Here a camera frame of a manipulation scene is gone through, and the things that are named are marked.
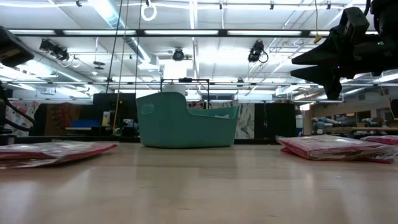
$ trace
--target fluorescent light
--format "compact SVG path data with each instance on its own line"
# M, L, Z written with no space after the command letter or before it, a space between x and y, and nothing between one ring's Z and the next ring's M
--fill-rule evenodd
M374 80L373 83L378 84L378 83L382 83L382 82L388 82L391 80L395 80L398 78L398 74L393 74L393 75L384 75L381 78L378 78L377 80Z
M62 93L64 95L76 97L76 98L87 98L88 96L82 92L71 90L68 88L57 88L57 92Z
M218 35L218 30L145 30L147 35Z
M350 95L350 94L356 93L356 92L364 90L364 89L365 88L359 88L359 89L356 89L356 90L351 90L351 91L348 91L348 92L344 93L344 95Z
M136 35L137 32L135 30L64 30L63 33L65 35L124 35L126 31L126 35Z
M311 103L307 103L300 106L300 111L309 111L311 107Z
M291 30L229 30L228 35L301 35L301 31Z
M329 33L330 33L329 31L318 31L318 35L329 35ZM311 36L316 36L317 32L316 31L311 31L310 35Z
M327 99L327 98L328 98L328 96L326 96L326 94L323 94L323 95L317 97L317 99L321 99L321 100L324 100L324 99Z
M88 0L88 3L97 11L97 13L106 21L118 19L118 12L108 0Z
M367 34L367 35L370 35L370 34L379 35L379 33L378 33L377 31L367 31L366 34Z
M19 29L12 29L9 30L15 35L22 35L22 34L27 34L27 35L55 35L54 30L19 30Z
M33 87L29 86L29 85L25 85L25 84L18 84L18 85L15 85L15 84L8 84L8 85L14 86L14 87L18 87L18 88L23 88L23 89L25 89L25 90L36 91L35 88L33 88Z

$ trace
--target wooden table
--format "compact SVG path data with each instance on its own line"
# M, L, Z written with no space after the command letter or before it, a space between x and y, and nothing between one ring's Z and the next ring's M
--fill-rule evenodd
M0 223L398 223L398 165L280 148L121 144L69 166L0 170Z

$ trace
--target plastic bag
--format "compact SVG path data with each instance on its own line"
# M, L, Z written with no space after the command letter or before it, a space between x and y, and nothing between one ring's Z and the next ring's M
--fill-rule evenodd
M394 146L330 135L277 137L277 141L295 154L310 160L350 161L395 150Z
M389 145L398 145L398 136L368 136L361 138L362 141L378 142Z
M281 152L286 152L291 155L299 156L296 153L292 152L289 148L285 147L280 150ZM378 163L385 163L385 164L393 164L395 163L395 160L398 159L398 151L393 150L391 152L385 152L380 155L376 156L371 156L371 157L366 157L363 159L360 159L361 161L366 161L366 162L378 162Z
M0 147L0 169L37 167L75 161L104 153L118 144L58 141Z

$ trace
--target storage bin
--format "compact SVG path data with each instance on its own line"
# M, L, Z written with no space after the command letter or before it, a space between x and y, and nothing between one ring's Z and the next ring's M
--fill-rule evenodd
M147 147L228 147L234 143L239 107L187 109L185 97L174 92L136 101L141 143Z

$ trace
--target white ring handle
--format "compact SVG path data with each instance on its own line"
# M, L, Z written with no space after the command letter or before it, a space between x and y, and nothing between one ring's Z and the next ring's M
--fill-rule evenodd
M151 17L148 18L147 16L145 16L145 9L150 8L150 7L154 9L154 13L153 13L153 15ZM151 4L150 6L142 6L141 7L141 17L142 17L143 20L152 21L152 20L155 19L156 15L157 15L156 6Z

